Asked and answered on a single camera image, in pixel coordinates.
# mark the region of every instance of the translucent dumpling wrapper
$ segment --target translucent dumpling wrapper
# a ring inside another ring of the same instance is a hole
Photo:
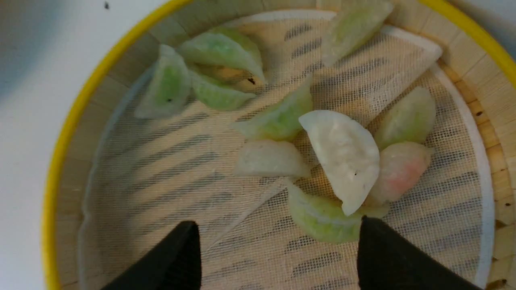
[[[236,122],[233,128],[249,140],[290,141],[303,130],[299,117],[314,108],[310,86],[312,76],[280,102],[269,106],[248,121]]]
[[[190,71],[193,93],[197,100],[218,111],[231,111],[240,108],[246,101],[254,98],[254,93],[245,93],[231,86],[203,75],[195,69]]]
[[[178,48],[188,62],[247,70],[266,82],[258,46],[238,30],[216,27]]]
[[[375,133],[380,150],[404,141],[425,142],[436,122],[436,101],[426,88],[416,87],[385,115]]]
[[[159,46],[154,75],[134,115],[142,119],[173,116],[185,106],[190,89],[190,73],[183,57],[170,46],[162,44]]]
[[[430,166],[433,149],[414,142],[393,144],[380,152],[380,175],[369,195],[397,201],[414,187]]]
[[[289,142],[273,140],[250,141],[238,154],[235,167],[238,176],[304,177],[309,178],[310,167],[303,156]]]
[[[288,207],[292,220],[315,240],[340,244],[359,238],[362,216],[382,218],[389,212],[389,205],[360,207],[346,216],[340,202],[329,198],[309,195],[287,180]]]
[[[345,215],[362,205],[380,171],[371,133],[347,115],[315,110],[299,118]]]
[[[364,45],[381,28],[394,5],[387,0],[347,0],[323,35],[322,62],[330,67]]]

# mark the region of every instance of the white dumpling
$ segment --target white dumpling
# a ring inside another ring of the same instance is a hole
[[[303,156],[289,142],[260,140],[247,142],[238,153],[237,176],[310,177]]]
[[[371,133],[350,117],[315,110],[299,118],[308,133],[346,216],[356,212],[380,172],[380,153]]]

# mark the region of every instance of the white countertop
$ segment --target white countertop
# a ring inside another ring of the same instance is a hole
[[[63,121],[108,50],[165,1],[0,2],[0,290],[44,289],[43,190]],[[454,2],[516,56],[514,0]]]

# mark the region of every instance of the black tongs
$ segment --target black tongs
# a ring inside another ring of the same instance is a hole
[[[198,290],[199,229],[183,221],[103,290]],[[380,219],[362,219],[357,268],[362,290],[478,290],[401,237]]]

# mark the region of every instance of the pink dumpling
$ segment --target pink dumpling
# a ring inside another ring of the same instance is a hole
[[[380,175],[369,195],[397,201],[414,187],[431,162],[432,149],[414,142],[396,143],[380,152]]]

